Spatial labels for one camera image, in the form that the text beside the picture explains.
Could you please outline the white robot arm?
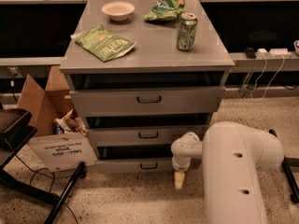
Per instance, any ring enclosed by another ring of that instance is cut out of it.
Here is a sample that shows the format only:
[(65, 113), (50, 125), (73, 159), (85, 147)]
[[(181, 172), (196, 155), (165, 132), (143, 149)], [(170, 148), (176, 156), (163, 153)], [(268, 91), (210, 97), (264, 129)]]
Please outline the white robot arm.
[(284, 159), (273, 134), (223, 121), (210, 126), (203, 139), (184, 134), (171, 151), (177, 189), (191, 159), (202, 160), (207, 224), (268, 224), (257, 173), (278, 168)]

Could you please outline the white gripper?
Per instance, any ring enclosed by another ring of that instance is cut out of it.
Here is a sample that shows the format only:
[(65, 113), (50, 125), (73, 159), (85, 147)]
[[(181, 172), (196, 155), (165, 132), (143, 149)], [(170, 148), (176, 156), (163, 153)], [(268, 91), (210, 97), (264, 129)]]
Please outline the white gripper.
[(182, 135), (171, 145), (172, 165), (174, 172), (175, 189), (181, 190), (185, 173), (193, 158), (200, 157), (200, 138), (196, 133), (188, 132)]

